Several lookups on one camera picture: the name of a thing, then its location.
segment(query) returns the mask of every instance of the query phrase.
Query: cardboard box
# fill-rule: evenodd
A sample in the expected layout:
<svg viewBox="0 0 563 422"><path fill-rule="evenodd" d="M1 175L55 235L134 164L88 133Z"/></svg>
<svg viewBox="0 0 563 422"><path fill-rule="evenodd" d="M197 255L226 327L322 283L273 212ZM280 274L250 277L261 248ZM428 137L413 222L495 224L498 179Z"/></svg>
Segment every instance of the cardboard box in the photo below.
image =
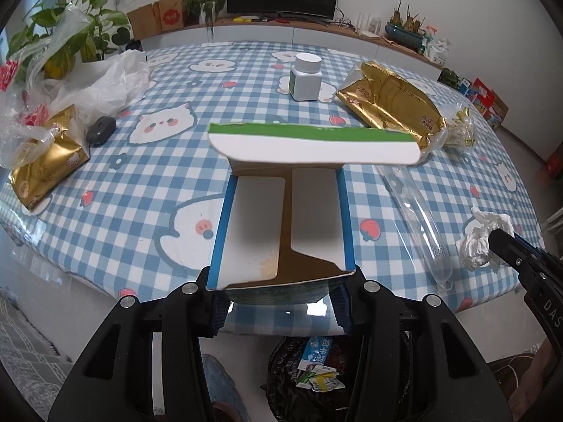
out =
<svg viewBox="0 0 563 422"><path fill-rule="evenodd" d="M492 90L488 89L483 82L477 78L471 89L477 91L477 97L473 100L473 104L481 115L485 115L487 110L493 105L495 94Z"/></svg>
<svg viewBox="0 0 563 422"><path fill-rule="evenodd" d="M212 123L229 159L208 290L243 304L316 303L355 271L345 163L414 164L411 135L365 128Z"/></svg>
<svg viewBox="0 0 563 422"><path fill-rule="evenodd" d="M465 95L465 92L467 91L467 89L471 86L471 81L469 81L468 79L463 78L460 81L460 85L458 87L458 90Z"/></svg>
<svg viewBox="0 0 563 422"><path fill-rule="evenodd" d="M176 30L184 26L182 0L158 0L158 5L162 31Z"/></svg>
<svg viewBox="0 0 563 422"><path fill-rule="evenodd" d="M493 112L492 108L487 109L483 117L495 132L499 129L502 119Z"/></svg>
<svg viewBox="0 0 563 422"><path fill-rule="evenodd" d="M133 29L133 37L138 41L160 35L160 11L158 3L148 4L127 14Z"/></svg>
<svg viewBox="0 0 563 422"><path fill-rule="evenodd" d="M501 121L505 120L506 114L508 114L508 106L500 99L497 93L493 90L493 94L495 95L492 108L494 113L500 117Z"/></svg>
<svg viewBox="0 0 563 422"><path fill-rule="evenodd" d="M473 103L475 101L475 99L477 98L477 95L479 95L479 91L475 90L473 88L472 85L469 86L469 88L466 89L466 91L463 93L467 99Z"/></svg>

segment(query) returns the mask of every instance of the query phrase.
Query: white bottle cap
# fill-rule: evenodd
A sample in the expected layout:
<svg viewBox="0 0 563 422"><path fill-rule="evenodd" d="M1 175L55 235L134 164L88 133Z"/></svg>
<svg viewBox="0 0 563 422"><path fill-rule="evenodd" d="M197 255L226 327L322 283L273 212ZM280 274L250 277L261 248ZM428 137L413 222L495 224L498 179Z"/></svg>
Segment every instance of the white bottle cap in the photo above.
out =
<svg viewBox="0 0 563 422"><path fill-rule="evenodd" d="M300 52L295 56L295 69L303 73L318 73L323 59L314 54Z"/></svg>

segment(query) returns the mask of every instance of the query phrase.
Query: white pill bottle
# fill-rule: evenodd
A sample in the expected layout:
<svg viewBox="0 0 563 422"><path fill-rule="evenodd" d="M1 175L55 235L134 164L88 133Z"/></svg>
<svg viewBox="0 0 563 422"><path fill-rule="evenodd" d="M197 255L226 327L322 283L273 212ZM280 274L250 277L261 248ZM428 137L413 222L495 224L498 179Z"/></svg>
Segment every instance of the white pill bottle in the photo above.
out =
<svg viewBox="0 0 563 422"><path fill-rule="evenodd" d="M301 52L289 72L289 91L295 101L318 100L323 74L320 64L323 59L314 54Z"/></svg>

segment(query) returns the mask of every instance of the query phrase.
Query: paper bag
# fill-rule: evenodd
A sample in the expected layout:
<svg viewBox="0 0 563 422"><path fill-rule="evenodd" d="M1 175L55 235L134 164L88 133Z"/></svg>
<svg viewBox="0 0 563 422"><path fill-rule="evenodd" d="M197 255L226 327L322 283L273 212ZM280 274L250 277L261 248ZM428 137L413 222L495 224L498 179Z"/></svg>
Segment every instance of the paper bag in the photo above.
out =
<svg viewBox="0 0 563 422"><path fill-rule="evenodd" d="M176 30L184 26L182 0L159 0L162 31Z"/></svg>
<svg viewBox="0 0 563 422"><path fill-rule="evenodd" d="M136 40L150 38L162 33L158 2L141 6L128 13L127 17L131 22L133 37Z"/></svg>

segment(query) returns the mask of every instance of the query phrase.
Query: white cabinet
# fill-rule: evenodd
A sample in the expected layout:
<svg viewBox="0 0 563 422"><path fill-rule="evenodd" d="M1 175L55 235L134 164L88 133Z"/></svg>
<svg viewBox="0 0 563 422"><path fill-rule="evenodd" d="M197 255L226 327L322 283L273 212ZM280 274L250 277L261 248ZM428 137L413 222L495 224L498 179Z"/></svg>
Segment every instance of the white cabinet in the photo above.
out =
<svg viewBox="0 0 563 422"><path fill-rule="evenodd" d="M436 80L442 72L439 68L430 65L422 60L417 60L411 56L397 52L396 50L387 49L386 47L379 46L375 61L395 65L405 70L418 73L423 77Z"/></svg>
<svg viewBox="0 0 563 422"><path fill-rule="evenodd" d="M329 49L350 52L372 59L375 59L377 48L379 47L377 44L350 38L350 36L327 33L325 31L307 30L306 28L295 29L293 33L293 43L328 47Z"/></svg>
<svg viewBox="0 0 563 422"><path fill-rule="evenodd" d="M278 41L291 43L293 40L293 27L276 27L272 25L226 25L215 27L213 36L209 31L210 43L224 41Z"/></svg>
<svg viewBox="0 0 563 422"><path fill-rule="evenodd" d="M185 44L207 43L206 28L191 28L151 36L141 41L144 50L160 49L162 47L182 46Z"/></svg>

